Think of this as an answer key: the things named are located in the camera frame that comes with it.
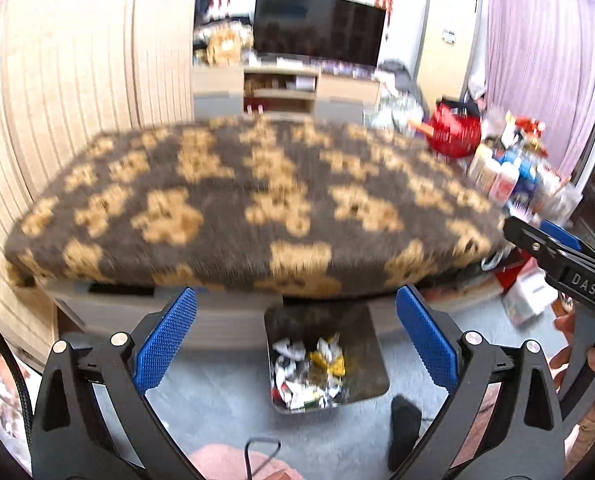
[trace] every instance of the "teddy bear pattern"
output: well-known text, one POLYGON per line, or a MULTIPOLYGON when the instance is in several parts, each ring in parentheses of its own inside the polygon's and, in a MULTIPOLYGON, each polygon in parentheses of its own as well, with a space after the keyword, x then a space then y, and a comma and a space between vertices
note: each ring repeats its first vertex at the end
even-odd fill
POLYGON ((424 143, 356 124, 216 118, 92 142, 5 247, 30 277, 270 290, 394 290, 503 244, 495 207, 424 143))

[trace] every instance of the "metal screw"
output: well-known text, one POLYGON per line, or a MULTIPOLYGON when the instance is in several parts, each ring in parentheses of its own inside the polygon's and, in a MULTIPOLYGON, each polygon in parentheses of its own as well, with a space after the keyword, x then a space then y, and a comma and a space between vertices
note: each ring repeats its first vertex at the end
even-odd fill
POLYGON ((129 336, 124 332, 117 332, 111 336, 111 344, 113 346, 122 346, 129 340, 129 336))
POLYGON ((539 345, 537 341, 533 341, 532 339, 527 341, 527 350, 529 352, 533 352, 533 354, 537 354, 542 347, 539 345))
POLYGON ((66 341, 56 341, 53 344, 53 351, 56 354, 62 354, 62 352, 65 350, 66 350, 66 341))
POLYGON ((467 332, 465 339, 471 343, 471 345, 479 345, 482 343, 482 336, 478 332, 467 332))

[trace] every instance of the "television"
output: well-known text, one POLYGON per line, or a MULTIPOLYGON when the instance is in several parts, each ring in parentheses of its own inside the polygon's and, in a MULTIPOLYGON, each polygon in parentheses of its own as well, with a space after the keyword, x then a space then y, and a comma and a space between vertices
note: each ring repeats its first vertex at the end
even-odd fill
POLYGON ((254 49, 375 67, 385 18, 352 0, 255 0, 254 49))

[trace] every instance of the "toiletry bottle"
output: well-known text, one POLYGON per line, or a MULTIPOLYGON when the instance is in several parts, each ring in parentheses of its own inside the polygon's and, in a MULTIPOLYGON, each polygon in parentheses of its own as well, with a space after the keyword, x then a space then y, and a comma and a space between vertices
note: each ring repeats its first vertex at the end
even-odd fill
POLYGON ((475 181, 475 186, 483 193, 488 194, 500 171, 501 164, 494 158, 488 159, 475 181))
POLYGON ((495 182, 489 191, 489 198, 493 203, 502 207, 513 193, 513 188, 519 179, 519 169, 511 164, 505 162, 501 165, 500 174, 495 178, 495 182))
POLYGON ((488 146, 484 146, 484 144, 480 144, 475 150, 475 155, 473 156, 473 160, 471 161, 471 165, 468 167, 468 172, 466 176, 471 182, 475 182, 477 178, 484 170, 484 166, 486 165, 486 161, 489 160, 493 156, 493 150, 488 146))

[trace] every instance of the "blue gripper pad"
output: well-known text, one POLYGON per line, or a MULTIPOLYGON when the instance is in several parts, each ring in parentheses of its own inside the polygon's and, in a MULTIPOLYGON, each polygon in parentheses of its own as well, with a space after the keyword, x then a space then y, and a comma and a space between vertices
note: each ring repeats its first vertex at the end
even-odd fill
POLYGON ((192 288, 180 294, 136 355, 133 384, 140 395, 160 384, 197 314, 192 288))
POLYGON ((409 287, 403 286, 395 297, 395 310, 433 382, 449 394, 455 392, 459 382, 457 354, 424 304, 409 287))
POLYGON ((561 227, 549 222, 548 220, 542 220, 539 228, 551 238, 555 238, 555 240, 557 240, 559 243, 564 244, 565 246, 576 251, 580 251, 580 253, 582 252, 580 241, 561 227))

